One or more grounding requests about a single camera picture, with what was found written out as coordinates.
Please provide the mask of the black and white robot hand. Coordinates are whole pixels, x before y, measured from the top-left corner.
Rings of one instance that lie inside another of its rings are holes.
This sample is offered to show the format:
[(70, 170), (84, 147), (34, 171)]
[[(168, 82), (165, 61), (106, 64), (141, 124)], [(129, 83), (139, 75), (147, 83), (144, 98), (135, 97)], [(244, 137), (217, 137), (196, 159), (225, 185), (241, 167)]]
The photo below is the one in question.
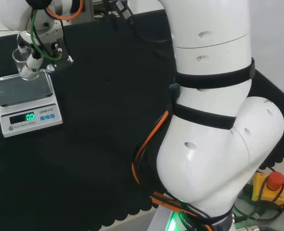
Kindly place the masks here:
[(62, 21), (54, 21), (50, 23), (50, 27), (43, 30), (37, 29), (31, 22), (27, 24), (27, 29), (19, 32), (17, 38), (18, 50), (22, 54), (26, 54), (30, 49), (21, 71), (25, 79), (31, 79), (33, 74), (41, 70), (44, 61), (48, 63), (45, 68), (50, 73), (74, 62), (65, 39)]

